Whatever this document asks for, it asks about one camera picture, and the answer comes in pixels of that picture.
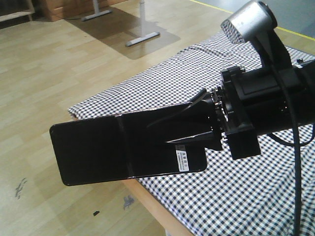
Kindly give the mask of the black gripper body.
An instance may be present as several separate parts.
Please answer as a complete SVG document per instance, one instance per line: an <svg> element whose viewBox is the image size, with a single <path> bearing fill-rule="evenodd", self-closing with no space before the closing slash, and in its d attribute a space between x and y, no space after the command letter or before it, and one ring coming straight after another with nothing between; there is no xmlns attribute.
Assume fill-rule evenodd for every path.
<svg viewBox="0 0 315 236"><path fill-rule="evenodd" d="M263 67L221 72L222 85L214 101L232 159L260 155L258 136L308 123L308 74L305 68L274 70Z"/></svg>

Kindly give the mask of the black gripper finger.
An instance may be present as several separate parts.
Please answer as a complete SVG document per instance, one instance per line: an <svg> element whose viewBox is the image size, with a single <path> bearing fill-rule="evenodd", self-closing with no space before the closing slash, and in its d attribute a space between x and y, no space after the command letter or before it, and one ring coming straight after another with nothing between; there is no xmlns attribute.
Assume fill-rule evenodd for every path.
<svg viewBox="0 0 315 236"><path fill-rule="evenodd" d="M213 131L195 134L175 140L165 141L167 144L186 145L194 147L203 147L216 151L223 150L221 144L221 136L216 135Z"/></svg>
<svg viewBox="0 0 315 236"><path fill-rule="evenodd" d="M151 121L148 128L215 128L215 105L211 94L202 89L186 103L157 110L160 117Z"/></svg>

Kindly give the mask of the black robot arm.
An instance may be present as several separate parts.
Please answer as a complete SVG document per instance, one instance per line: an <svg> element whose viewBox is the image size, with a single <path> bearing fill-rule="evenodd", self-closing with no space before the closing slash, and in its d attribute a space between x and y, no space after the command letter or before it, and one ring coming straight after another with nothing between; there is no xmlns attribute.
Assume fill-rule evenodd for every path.
<svg viewBox="0 0 315 236"><path fill-rule="evenodd" d="M221 133L234 160L261 153L258 136L297 131L315 121L315 63L300 67L273 30L250 40L261 67L222 70L222 84L189 102L156 110L147 126L156 143L221 150Z"/></svg>

